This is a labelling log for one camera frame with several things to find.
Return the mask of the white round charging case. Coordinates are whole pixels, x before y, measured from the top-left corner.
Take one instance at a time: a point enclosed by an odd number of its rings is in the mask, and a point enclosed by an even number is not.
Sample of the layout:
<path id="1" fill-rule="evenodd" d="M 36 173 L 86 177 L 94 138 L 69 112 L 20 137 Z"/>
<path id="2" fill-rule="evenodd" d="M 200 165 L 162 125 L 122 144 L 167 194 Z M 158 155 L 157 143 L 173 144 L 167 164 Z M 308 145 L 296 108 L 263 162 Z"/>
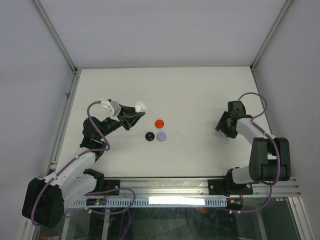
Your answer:
<path id="1" fill-rule="evenodd" d="M 142 113 L 142 112 L 145 112 L 147 110 L 147 106 L 146 106 L 145 102 L 138 101 L 138 102 L 135 103 L 134 109 L 135 109 L 136 113 Z"/>

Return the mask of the black round charging case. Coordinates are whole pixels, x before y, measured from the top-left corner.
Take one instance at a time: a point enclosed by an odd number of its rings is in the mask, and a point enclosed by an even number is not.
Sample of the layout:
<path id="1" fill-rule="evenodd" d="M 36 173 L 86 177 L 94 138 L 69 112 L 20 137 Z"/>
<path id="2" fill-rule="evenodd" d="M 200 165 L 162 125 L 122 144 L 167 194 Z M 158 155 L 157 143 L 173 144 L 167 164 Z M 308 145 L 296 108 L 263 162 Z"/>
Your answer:
<path id="1" fill-rule="evenodd" d="M 151 132 L 151 131 L 149 131 L 149 132 L 147 132 L 146 134 L 145 134 L 145 139 L 147 140 L 147 141 L 153 141 L 154 139 L 155 139 L 155 134 L 153 133 L 153 132 Z"/>

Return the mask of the orange round charging case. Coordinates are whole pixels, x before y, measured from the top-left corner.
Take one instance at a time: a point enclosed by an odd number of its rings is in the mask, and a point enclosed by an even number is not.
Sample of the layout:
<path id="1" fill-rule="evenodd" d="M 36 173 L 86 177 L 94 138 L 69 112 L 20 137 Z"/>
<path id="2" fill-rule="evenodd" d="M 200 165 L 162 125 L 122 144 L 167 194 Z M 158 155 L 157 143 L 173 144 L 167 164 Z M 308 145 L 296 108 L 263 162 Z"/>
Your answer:
<path id="1" fill-rule="evenodd" d="M 157 119 L 154 125 L 156 128 L 161 129 L 165 126 L 165 122 L 162 119 Z"/>

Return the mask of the purple round earbud charging case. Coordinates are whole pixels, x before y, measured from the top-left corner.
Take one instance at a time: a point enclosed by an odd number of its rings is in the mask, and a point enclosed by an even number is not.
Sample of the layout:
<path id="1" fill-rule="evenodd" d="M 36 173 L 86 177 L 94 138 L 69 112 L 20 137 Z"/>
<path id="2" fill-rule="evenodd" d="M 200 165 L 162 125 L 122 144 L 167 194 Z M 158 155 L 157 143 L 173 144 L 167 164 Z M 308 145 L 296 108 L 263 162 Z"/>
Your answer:
<path id="1" fill-rule="evenodd" d="M 160 142 L 164 142 L 167 139 L 167 134 L 165 132 L 159 132 L 156 136 L 157 140 Z"/>

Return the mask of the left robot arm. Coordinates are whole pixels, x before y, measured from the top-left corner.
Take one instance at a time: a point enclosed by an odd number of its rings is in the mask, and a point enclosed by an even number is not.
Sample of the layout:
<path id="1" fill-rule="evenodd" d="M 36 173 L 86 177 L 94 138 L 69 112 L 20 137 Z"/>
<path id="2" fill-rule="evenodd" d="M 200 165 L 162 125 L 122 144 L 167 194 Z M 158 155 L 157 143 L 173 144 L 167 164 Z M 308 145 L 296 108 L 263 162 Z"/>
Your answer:
<path id="1" fill-rule="evenodd" d="M 22 216 L 35 227 L 55 227 L 65 211 L 88 193 L 100 194 L 104 174 L 90 167 L 111 149 L 107 135 L 119 128 L 129 131 L 146 113 L 144 102 L 124 106 L 111 99 L 91 103 L 83 122 L 83 139 L 70 160 L 44 178 L 35 177 L 27 186 Z"/>

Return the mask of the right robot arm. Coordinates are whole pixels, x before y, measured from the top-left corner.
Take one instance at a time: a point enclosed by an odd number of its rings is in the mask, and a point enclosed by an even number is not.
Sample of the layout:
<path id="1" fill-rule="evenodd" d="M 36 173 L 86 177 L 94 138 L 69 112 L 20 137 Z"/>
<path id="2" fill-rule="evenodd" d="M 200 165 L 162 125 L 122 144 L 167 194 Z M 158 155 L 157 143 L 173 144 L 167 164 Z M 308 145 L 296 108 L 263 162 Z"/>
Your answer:
<path id="1" fill-rule="evenodd" d="M 251 145 L 247 166 L 227 171 L 223 187 L 230 194 L 242 185 L 263 183 L 273 186 L 291 178 L 290 143 L 285 137 L 267 133 L 253 116 L 247 114 L 241 101 L 229 101 L 215 130 L 230 139 L 243 136 Z"/>

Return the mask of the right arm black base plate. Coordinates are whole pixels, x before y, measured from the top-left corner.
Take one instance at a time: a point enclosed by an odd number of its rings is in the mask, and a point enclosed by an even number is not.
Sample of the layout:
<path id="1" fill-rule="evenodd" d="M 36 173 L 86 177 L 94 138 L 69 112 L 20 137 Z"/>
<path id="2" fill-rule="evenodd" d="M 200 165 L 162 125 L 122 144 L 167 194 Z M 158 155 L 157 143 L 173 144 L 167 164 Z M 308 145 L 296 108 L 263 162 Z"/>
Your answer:
<path id="1" fill-rule="evenodd" d="M 231 195 L 253 195 L 253 189 L 246 184 L 235 184 L 228 179 L 209 179 L 208 192 L 210 196 L 222 195 L 230 197 Z"/>

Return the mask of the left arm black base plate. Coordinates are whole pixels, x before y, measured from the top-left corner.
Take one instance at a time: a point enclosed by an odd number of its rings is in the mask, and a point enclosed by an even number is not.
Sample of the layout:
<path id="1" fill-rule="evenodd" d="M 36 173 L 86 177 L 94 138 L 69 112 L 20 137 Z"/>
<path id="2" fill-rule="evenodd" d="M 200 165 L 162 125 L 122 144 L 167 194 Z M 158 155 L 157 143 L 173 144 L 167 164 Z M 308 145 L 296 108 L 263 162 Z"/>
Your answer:
<path id="1" fill-rule="evenodd" d="M 109 191 L 109 190 L 116 190 L 116 191 L 112 191 L 107 193 L 108 196 L 118 196 L 120 194 L 120 191 L 118 190 L 118 188 L 120 188 L 121 186 L 121 181 L 119 179 L 107 179 L 105 178 L 101 187 L 99 188 L 99 190 L 101 192 L 104 191 Z"/>

